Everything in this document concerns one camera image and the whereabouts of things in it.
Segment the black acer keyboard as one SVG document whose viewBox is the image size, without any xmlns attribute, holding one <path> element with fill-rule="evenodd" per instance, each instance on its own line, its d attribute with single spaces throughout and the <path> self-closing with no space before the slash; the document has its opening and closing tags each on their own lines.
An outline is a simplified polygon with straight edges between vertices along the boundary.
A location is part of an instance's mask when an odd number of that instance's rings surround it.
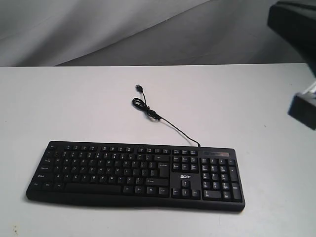
<svg viewBox="0 0 316 237">
<path fill-rule="evenodd" d="M 51 141 L 30 200 L 105 207 L 245 208 L 234 149 Z"/>
</svg>

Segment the grey backdrop cloth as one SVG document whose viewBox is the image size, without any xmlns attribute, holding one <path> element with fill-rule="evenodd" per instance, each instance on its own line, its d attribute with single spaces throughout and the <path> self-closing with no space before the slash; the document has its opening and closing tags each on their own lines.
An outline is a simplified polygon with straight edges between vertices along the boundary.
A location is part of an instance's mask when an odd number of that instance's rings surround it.
<svg viewBox="0 0 316 237">
<path fill-rule="evenodd" d="M 3 0 L 2 66 L 301 63 L 271 0 Z"/>
</svg>

